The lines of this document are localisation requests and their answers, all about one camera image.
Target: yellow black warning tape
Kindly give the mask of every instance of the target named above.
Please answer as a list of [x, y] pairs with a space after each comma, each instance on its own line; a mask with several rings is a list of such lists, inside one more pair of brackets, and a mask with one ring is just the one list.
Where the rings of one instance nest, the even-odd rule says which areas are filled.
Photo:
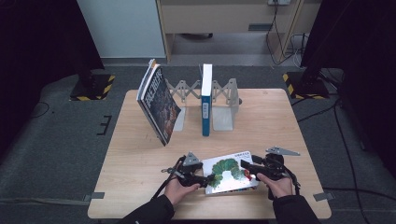
[[325, 99], [326, 96], [320, 94], [297, 94], [291, 85], [288, 74], [283, 74], [283, 80], [286, 83], [291, 99]]
[[90, 100], [103, 100], [103, 99], [105, 99], [107, 97], [108, 92], [111, 89], [111, 86], [113, 85], [113, 81], [114, 81], [115, 77], [116, 76], [113, 76], [113, 75], [108, 77], [108, 80], [106, 81], [106, 85], [104, 86], [103, 91], [102, 91], [101, 94], [96, 94], [96, 95], [87, 95], [87, 94], [83, 95], [83, 94], [81, 94], [81, 95], [74, 96], [74, 97], [70, 96], [70, 100], [71, 101], [90, 101]]

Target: black sleeve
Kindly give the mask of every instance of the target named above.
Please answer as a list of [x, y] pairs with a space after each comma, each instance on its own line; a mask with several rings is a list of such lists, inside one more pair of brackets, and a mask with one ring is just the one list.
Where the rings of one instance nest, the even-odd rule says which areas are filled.
[[158, 224], [166, 223], [175, 214], [174, 207], [165, 195], [136, 208], [118, 224]]
[[305, 197], [301, 195], [275, 198], [273, 207], [278, 224], [320, 223]]

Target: black stand base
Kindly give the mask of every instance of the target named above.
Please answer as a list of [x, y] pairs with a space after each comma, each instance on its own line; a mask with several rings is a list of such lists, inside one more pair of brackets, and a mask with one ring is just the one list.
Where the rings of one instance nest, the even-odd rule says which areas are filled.
[[72, 93], [70, 93], [70, 100], [89, 101], [105, 99], [113, 84], [114, 77], [112, 75], [92, 75], [94, 79], [92, 88], [85, 87], [79, 79]]
[[323, 81], [320, 79], [315, 80], [312, 85], [302, 85], [301, 79], [303, 72], [288, 72], [283, 75], [283, 79], [289, 90], [292, 99], [323, 99], [329, 98], [329, 92]]

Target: picture book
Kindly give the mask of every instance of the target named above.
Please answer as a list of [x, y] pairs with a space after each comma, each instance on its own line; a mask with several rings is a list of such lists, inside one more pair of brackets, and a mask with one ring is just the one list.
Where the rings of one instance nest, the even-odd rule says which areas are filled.
[[157, 137], [166, 146], [170, 141], [180, 108], [167, 87], [161, 66], [154, 59], [148, 64], [136, 100]]
[[210, 114], [212, 109], [212, 64], [204, 63], [201, 89], [202, 135], [210, 134]]
[[215, 174], [215, 179], [209, 182], [205, 194], [255, 189], [259, 181], [241, 167], [241, 160], [253, 163], [249, 151], [202, 160], [204, 176]]

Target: metal bracket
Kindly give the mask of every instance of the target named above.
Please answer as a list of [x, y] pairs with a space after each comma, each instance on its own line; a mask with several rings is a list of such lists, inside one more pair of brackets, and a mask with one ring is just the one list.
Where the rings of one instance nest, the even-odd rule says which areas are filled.
[[[165, 79], [165, 81], [171, 95], [178, 95], [181, 102], [184, 103], [190, 93], [194, 95], [195, 98], [201, 99], [201, 88], [197, 89], [197, 87], [201, 86], [200, 80], [196, 80], [192, 86], [187, 85], [185, 80], [180, 80], [175, 87], [169, 83], [168, 79]], [[238, 88], [236, 86], [235, 78], [230, 78], [228, 83], [223, 87], [221, 87], [216, 80], [212, 81], [212, 102], [215, 103], [220, 95], [225, 96], [227, 105], [239, 104], [239, 97], [237, 97]]]
[[[201, 88], [198, 88], [201, 86], [200, 80], [195, 81], [192, 86], [187, 85], [185, 80], [180, 80], [175, 87], [167, 79], [165, 81], [171, 95], [178, 95], [182, 103], [186, 102], [186, 98], [190, 94], [197, 99], [201, 99]], [[216, 80], [212, 81], [212, 103], [215, 103], [221, 95], [225, 97], [227, 106], [212, 105], [213, 129], [215, 131], [232, 131], [234, 117], [239, 110], [241, 102], [235, 78], [229, 79], [228, 83], [223, 87]], [[185, 111], [177, 117], [175, 131], [183, 129], [184, 115]]]
[[300, 156], [300, 152], [290, 151], [282, 147], [270, 147], [267, 148], [265, 151], [277, 155]]
[[187, 155], [186, 159], [183, 162], [183, 166], [195, 165], [199, 163], [201, 162], [198, 160], [198, 158], [194, 156], [192, 152], [189, 152], [189, 154]]

